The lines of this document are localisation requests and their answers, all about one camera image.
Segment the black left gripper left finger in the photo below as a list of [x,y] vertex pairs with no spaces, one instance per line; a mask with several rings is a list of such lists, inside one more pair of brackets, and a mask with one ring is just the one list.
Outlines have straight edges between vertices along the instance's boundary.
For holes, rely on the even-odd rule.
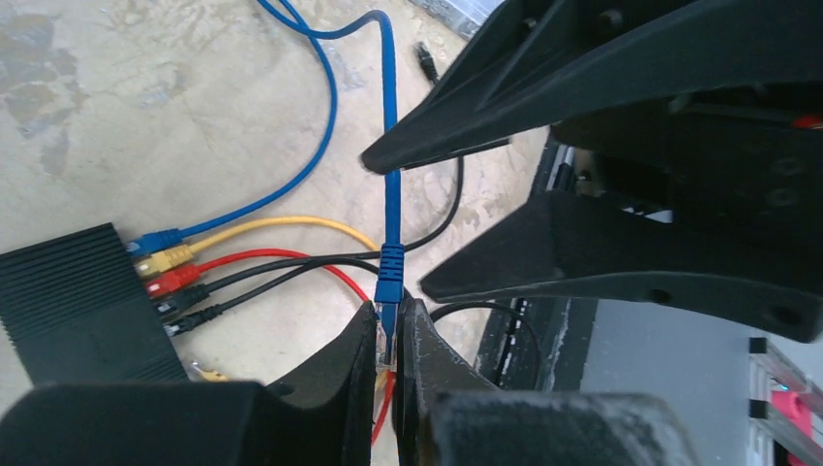
[[377,320],[271,383],[83,383],[32,390],[1,421],[5,465],[366,465]]

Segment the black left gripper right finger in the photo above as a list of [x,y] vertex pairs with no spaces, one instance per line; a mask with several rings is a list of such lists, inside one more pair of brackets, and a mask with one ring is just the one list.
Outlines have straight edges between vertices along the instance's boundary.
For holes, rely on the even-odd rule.
[[638,393],[501,390],[437,333],[424,303],[398,312],[393,427],[402,465],[695,465],[686,429]]

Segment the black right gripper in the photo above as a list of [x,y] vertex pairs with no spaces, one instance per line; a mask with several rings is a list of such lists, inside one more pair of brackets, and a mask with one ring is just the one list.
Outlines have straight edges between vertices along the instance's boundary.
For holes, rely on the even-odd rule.
[[822,253],[821,78],[818,1],[507,1],[361,160],[386,174],[557,122],[594,195],[738,243],[552,190],[428,297],[646,302],[809,343],[822,267],[767,250]]

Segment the black network switch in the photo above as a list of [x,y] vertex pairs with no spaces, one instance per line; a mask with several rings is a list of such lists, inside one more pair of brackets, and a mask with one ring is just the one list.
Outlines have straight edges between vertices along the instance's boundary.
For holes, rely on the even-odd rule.
[[3,253],[1,321],[35,385],[188,379],[110,223]]

